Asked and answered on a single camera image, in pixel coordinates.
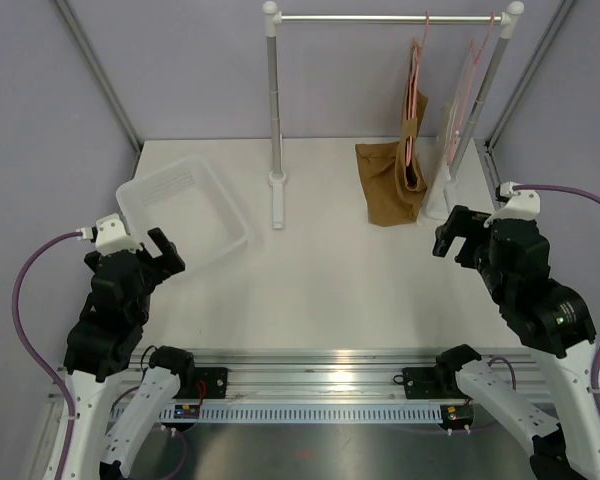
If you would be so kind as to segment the brown tank top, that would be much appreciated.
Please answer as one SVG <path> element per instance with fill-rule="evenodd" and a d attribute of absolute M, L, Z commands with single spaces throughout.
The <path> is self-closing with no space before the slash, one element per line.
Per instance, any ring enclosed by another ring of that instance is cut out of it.
<path fill-rule="evenodd" d="M 427 185 L 416 154 L 416 140 L 424 118 L 428 97 L 419 90 L 418 131 L 414 156 L 405 166 L 405 145 L 413 127 L 407 121 L 408 77 L 401 107 L 400 138 L 392 143 L 357 144 L 358 173 L 367 204 L 368 220 L 380 227 L 414 223 L 417 220 Z"/>

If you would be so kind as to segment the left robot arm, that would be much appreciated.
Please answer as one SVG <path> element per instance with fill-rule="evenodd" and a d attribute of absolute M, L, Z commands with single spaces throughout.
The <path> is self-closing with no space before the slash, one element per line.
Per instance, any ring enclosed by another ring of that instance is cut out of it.
<path fill-rule="evenodd" d="M 58 383 L 65 406 L 48 471 L 56 479 L 125 479 L 164 404 L 188 396 L 196 385 L 193 355 L 159 347 L 123 415 L 109 422 L 149 320 L 150 297 L 183 272 L 185 262 L 159 228 L 148 232 L 158 256 L 119 221 L 107 220 L 85 235 L 95 244 L 84 258 L 93 276 L 79 320 L 67 337 L 66 375 Z"/>

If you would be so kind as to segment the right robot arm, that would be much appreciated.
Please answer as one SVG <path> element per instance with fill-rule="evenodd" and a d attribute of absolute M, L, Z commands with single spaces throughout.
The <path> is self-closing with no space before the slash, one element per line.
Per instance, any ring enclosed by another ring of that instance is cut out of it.
<path fill-rule="evenodd" d="M 457 205 L 435 231 L 434 255 L 445 256 L 457 238 L 456 262 L 479 273 L 539 367 L 557 415 L 537 409 L 466 344 L 437 356 L 436 389 L 481 404 L 523 447 L 536 478 L 600 479 L 596 331 L 584 299 L 551 278 L 550 244 L 533 220 L 492 220 Z"/>

